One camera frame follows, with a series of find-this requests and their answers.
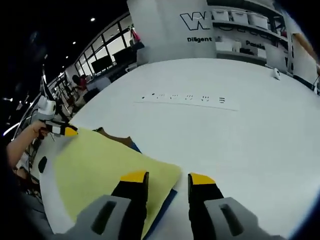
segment brown cloth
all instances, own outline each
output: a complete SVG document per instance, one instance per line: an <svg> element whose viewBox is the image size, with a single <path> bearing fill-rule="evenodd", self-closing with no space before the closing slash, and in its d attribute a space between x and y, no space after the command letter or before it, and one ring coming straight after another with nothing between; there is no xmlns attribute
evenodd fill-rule
<svg viewBox="0 0 320 240"><path fill-rule="evenodd" d="M127 138L121 138L121 137L116 137L116 136L111 136L108 133L105 132L103 127L99 127L98 129L93 130L97 133L100 133L101 135L107 137L108 139L114 140L118 143L122 143L124 145L126 145L127 147L131 148L132 145L134 144L134 142L132 141L131 137L127 137Z"/></svg>

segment white tabletop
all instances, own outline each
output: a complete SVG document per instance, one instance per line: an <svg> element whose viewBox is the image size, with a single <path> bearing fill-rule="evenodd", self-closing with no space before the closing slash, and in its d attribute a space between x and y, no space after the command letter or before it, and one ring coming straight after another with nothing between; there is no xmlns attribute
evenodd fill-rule
<svg viewBox="0 0 320 240"><path fill-rule="evenodd" d="M131 136L147 156L182 168L178 194L150 239L193 239L187 174L212 177L225 197L257 215L259 225L288 238L320 189L320 99L286 75L226 59L181 59L138 67L105 88L72 119L77 127ZM236 110L140 102L152 93L225 97ZM72 225L52 168L63 137L47 137L37 161L45 211L55 233Z"/></svg>

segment white table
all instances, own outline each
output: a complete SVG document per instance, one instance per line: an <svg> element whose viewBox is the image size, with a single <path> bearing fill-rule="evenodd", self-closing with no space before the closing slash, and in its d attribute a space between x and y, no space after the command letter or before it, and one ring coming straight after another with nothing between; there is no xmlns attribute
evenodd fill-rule
<svg viewBox="0 0 320 240"><path fill-rule="evenodd" d="M181 166L178 191L150 239L193 239L187 174L212 177L225 197L258 216L268 233L288 238L303 222L320 189L320 99L298 81L271 69L226 59L181 59L147 64L105 88L74 116L77 127L131 136L154 159ZM238 111L136 103L146 94L220 96ZM65 139L47 137L37 161L45 211L55 233L73 223L60 199L52 168Z"/></svg>

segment yellow cloth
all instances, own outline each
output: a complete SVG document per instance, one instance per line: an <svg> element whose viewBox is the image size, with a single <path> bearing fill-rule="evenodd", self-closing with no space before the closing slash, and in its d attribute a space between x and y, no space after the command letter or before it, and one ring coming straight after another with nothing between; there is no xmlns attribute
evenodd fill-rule
<svg viewBox="0 0 320 240"><path fill-rule="evenodd" d="M154 160L105 136L80 128L54 162L57 187L73 221L90 203L110 195L122 175L149 172L147 217L142 237L148 232L163 202L178 181L178 166Z"/></svg>

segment shelf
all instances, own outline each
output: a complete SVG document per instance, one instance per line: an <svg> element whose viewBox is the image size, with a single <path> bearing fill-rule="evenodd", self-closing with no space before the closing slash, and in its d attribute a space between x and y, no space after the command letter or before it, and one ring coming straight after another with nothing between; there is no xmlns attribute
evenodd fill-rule
<svg viewBox="0 0 320 240"><path fill-rule="evenodd" d="M217 59L236 60L236 61L242 61L242 62L251 63L251 64L257 64L260 66L265 66L267 63L267 60L263 57L249 55L242 52L234 52L234 51L217 50L216 57Z"/></svg>
<svg viewBox="0 0 320 240"><path fill-rule="evenodd" d="M252 0L207 0L209 6L224 6L245 9L266 17L283 17L282 13Z"/></svg>
<svg viewBox="0 0 320 240"><path fill-rule="evenodd" d="M239 22L234 22L234 21L217 21L217 20L213 20L212 21L212 25L213 26L218 26L218 27L239 27L239 28L243 28L243 29L247 29L247 30L253 30L256 31L259 34L264 34L267 35L271 38L276 39L278 42L282 42L284 44L288 44L288 40L287 38L280 36L270 30L264 29L262 27L258 27L258 26L254 26L254 25L249 25L249 24L243 24L243 23L239 23Z"/></svg>

